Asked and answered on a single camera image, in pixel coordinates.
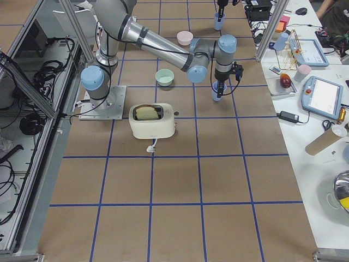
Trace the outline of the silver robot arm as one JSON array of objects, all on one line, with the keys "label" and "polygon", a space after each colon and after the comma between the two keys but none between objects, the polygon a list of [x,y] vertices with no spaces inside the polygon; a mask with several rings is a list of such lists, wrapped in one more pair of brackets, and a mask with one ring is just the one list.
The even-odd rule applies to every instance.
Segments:
[{"label": "silver robot arm", "polygon": [[207,68],[211,60],[215,59],[217,97],[224,95],[224,84],[230,75],[235,75],[237,82],[241,81],[243,67],[234,61],[237,47],[234,36],[222,35],[217,40],[193,39],[187,51],[134,21],[132,11],[135,5],[136,1],[96,2],[94,11],[103,30],[96,52],[99,64],[106,67],[116,66],[119,43],[129,43],[179,68],[195,84],[205,80]]}]

